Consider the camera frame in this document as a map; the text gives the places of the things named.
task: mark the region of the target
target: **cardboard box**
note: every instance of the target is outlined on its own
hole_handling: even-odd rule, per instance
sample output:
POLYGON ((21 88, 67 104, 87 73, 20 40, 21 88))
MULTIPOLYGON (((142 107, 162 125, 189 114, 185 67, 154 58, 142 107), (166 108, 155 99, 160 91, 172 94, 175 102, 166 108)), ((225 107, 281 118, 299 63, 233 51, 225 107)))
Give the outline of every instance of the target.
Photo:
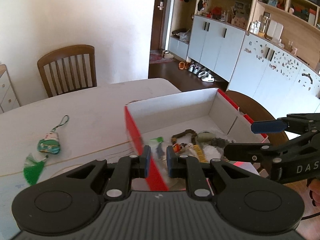
MULTIPOLYGON (((239 107, 217 88, 132 102, 125 106, 124 112, 128 136, 139 155, 150 139, 162 136, 170 141, 173 134, 186 129, 196 132, 219 129, 237 143, 268 142, 266 134, 251 132, 253 120, 242 115, 239 107)), ((236 165, 248 167, 248 163, 236 165)), ((146 181, 152 191, 168 190, 153 159, 146 181)))

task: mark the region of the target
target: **black handle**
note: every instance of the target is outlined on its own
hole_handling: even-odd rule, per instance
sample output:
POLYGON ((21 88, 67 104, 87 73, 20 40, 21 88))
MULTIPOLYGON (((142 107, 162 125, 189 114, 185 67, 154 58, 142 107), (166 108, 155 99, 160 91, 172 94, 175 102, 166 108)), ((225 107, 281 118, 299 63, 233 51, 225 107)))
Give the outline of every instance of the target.
POLYGON ((271 56, 271 60, 273 59, 273 56, 274 56, 275 52, 276 52, 276 51, 274 50, 273 53, 272 53, 272 56, 271 56))
POLYGON ((267 52, 266 58, 268 57, 269 51, 270 51, 270 48, 268 48, 268 52, 267 52))

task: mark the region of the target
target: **white wall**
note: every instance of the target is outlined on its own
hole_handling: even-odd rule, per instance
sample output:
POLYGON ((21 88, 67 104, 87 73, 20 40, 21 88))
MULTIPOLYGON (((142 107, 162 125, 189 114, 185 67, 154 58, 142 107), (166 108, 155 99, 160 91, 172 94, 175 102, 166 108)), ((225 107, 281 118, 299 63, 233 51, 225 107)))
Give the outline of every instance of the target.
POLYGON ((37 61, 95 47, 98 86, 148 78, 154 0, 0 0, 0 62, 22 105, 44 98, 37 61))

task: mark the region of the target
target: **picture frame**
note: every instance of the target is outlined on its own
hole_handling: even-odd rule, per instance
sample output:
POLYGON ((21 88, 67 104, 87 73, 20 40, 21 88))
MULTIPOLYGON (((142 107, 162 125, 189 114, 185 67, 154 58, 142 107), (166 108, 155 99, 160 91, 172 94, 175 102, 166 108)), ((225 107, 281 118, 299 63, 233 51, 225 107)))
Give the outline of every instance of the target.
POLYGON ((269 0, 268 5, 271 5, 273 7, 277 7, 278 5, 278 0, 269 0))

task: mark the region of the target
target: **brown chair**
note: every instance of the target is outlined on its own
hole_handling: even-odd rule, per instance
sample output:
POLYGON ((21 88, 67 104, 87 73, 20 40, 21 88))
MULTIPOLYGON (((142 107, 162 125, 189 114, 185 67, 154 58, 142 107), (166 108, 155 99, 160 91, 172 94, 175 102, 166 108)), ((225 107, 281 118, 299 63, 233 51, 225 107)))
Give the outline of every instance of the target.
MULTIPOLYGON (((249 115, 254 121, 275 120, 275 118, 262 105, 252 98, 231 90, 228 90, 226 95, 239 106, 242 113, 249 115)), ((289 141, 285 132, 268 133, 267 135, 268 140, 274 146, 279 146, 289 141)), ((266 169, 266 171, 269 173, 271 169, 271 163, 261 164, 257 171, 260 173, 263 171, 263 169, 266 169)))
POLYGON ((97 86, 93 46, 73 45, 57 49, 44 55, 37 65, 49 98, 54 96, 52 92, 60 95, 97 86), (90 64, 90 71, 87 70, 86 62, 90 64))

